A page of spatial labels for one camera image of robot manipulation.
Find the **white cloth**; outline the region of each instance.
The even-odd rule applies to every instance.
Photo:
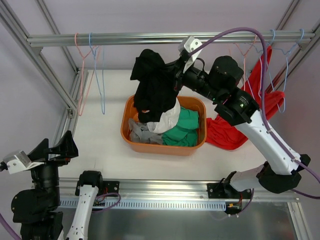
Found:
[[[173,108],[166,112],[163,112],[159,122],[147,122],[146,125],[151,133],[163,134],[164,132],[172,129],[178,123],[180,115],[180,103],[178,99],[175,99],[175,105]]]

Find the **red cloth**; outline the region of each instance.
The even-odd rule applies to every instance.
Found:
[[[272,55],[272,48],[269,46],[267,48],[267,62],[269,64]],[[253,71],[248,78],[250,81],[254,99],[261,106],[261,99],[258,95],[260,90],[260,77],[261,77],[261,64],[260,61],[256,63]],[[245,83],[245,91],[251,94],[248,82]],[[281,106],[284,102],[285,94],[282,91],[274,91],[265,94],[265,113],[266,118],[269,120],[277,111],[278,106]],[[213,144],[219,148],[226,150],[235,150],[242,146],[248,138],[239,132],[234,126],[230,126],[225,120],[223,120],[219,115],[216,119],[207,118],[206,119],[207,137],[206,142]]]

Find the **table surface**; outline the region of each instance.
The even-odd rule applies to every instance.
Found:
[[[105,115],[101,111],[100,94],[93,76],[83,115],[78,118],[74,134],[79,157],[67,166],[59,167],[61,178],[79,178],[85,170],[96,170],[101,171],[106,179],[220,180],[232,171],[245,171],[265,162],[250,141],[233,151],[205,143],[191,156],[133,151],[123,140],[120,130],[126,101],[135,94],[139,82],[130,80],[130,70],[104,70],[103,74]],[[92,71],[89,71],[88,81],[91,75]],[[97,71],[97,78],[102,86],[102,70]],[[199,98],[205,104],[207,118],[216,117],[215,106],[206,98],[185,87],[180,95]]]

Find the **laundry basket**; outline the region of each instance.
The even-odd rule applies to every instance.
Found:
[[[168,146],[148,143],[132,142],[130,140],[130,129],[128,120],[137,120],[137,109],[134,107],[134,96],[131,96],[125,104],[122,124],[121,135],[123,139],[130,145],[130,147],[139,153],[151,153],[151,154],[166,154],[176,156],[190,156],[198,148],[200,148],[207,138],[207,124],[206,124],[206,107],[204,103],[196,97],[191,96],[178,96],[180,106],[197,111],[199,114],[199,128],[196,130],[198,133],[198,139],[196,146]]]

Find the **gray cloth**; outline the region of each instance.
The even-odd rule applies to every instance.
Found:
[[[150,132],[146,123],[135,122],[132,118],[128,120],[130,140],[134,143],[160,144],[162,145],[162,134]]]

